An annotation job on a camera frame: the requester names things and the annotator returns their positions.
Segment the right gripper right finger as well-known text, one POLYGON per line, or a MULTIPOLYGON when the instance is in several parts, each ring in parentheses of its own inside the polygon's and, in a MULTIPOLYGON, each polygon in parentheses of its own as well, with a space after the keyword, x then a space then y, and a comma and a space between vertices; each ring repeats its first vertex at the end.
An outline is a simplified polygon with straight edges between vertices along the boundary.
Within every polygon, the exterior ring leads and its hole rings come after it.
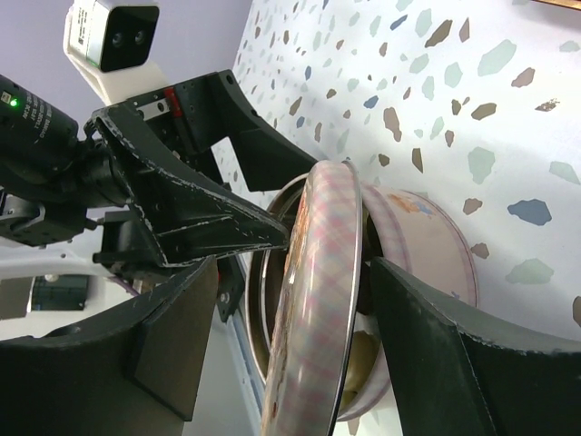
POLYGON ((404 434, 579 434, 578 341, 489 315, 384 258, 370 284, 404 434))

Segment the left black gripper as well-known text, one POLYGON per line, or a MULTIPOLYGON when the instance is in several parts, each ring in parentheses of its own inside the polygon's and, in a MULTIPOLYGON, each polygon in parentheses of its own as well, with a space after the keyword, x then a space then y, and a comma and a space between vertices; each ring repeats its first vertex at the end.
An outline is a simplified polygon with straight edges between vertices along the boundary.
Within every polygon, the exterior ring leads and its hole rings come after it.
POLYGON ((231 142, 251 192, 274 191, 317 159, 267 123, 231 70, 195 77, 93 112, 88 126, 107 158, 93 192, 129 207, 104 218, 94 261, 120 279, 159 283, 200 259, 218 258, 219 310, 236 310, 239 253, 287 246, 277 218, 228 190, 212 147, 231 142))

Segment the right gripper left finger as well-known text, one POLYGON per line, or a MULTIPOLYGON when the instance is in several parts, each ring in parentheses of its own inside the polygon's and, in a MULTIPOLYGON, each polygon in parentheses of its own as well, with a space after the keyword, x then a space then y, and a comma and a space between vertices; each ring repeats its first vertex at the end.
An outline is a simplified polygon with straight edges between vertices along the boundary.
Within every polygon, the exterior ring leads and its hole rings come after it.
POLYGON ((179 435, 193 416, 217 262, 43 337, 1 344, 4 435, 179 435))

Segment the round silver tin lid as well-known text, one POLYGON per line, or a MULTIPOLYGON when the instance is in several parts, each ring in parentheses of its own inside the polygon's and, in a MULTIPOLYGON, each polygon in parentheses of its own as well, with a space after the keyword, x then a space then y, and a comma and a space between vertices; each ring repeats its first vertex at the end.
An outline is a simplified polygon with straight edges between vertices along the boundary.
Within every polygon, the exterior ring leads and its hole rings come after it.
POLYGON ((350 161, 309 172, 292 228, 261 414, 263 435, 331 435, 350 357, 362 193, 350 161))

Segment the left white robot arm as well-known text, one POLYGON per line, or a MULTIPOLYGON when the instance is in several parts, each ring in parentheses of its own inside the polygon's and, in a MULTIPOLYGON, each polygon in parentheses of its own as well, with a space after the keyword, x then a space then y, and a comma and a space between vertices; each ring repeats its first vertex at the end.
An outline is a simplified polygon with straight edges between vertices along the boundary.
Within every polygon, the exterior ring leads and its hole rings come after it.
POLYGON ((212 256, 284 248, 290 229, 235 194, 212 148, 231 142, 252 192, 274 191, 315 159, 251 106, 229 70, 167 85, 78 123, 1 81, 1 234, 28 247, 101 229, 90 266, 165 281, 212 256))

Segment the tan round chocolate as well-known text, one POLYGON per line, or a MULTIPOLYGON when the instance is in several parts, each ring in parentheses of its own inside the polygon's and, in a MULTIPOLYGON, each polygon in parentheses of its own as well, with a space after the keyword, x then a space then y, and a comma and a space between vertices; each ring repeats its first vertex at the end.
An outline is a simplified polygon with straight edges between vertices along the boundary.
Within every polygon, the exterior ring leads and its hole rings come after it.
POLYGON ((379 342, 377 339, 364 332, 353 333, 348 368, 344 383, 347 392, 359 392, 370 376, 377 354, 379 342))

